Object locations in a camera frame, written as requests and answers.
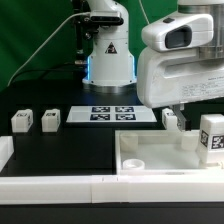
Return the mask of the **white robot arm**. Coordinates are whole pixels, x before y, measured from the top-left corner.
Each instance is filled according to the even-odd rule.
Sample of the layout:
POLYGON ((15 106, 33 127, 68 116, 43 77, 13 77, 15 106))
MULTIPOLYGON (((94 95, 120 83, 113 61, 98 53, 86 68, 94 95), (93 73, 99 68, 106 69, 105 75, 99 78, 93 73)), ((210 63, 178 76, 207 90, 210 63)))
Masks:
POLYGON ((145 49, 128 48, 127 10, 114 0, 87 0, 93 51, 83 84, 116 93, 134 85, 149 108, 169 106, 189 130, 186 103, 224 97, 224 0, 178 0, 177 10, 142 29, 145 49))

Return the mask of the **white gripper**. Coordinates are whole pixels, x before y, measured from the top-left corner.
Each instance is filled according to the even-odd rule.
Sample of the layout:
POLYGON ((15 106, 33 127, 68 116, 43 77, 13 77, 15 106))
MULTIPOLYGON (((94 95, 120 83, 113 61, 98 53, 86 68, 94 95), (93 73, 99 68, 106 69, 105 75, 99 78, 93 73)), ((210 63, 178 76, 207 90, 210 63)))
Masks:
POLYGON ((184 103, 224 97, 224 59, 200 59, 196 49, 156 52, 145 48, 138 60, 137 95, 149 108, 173 106, 180 131, 190 131, 184 103))

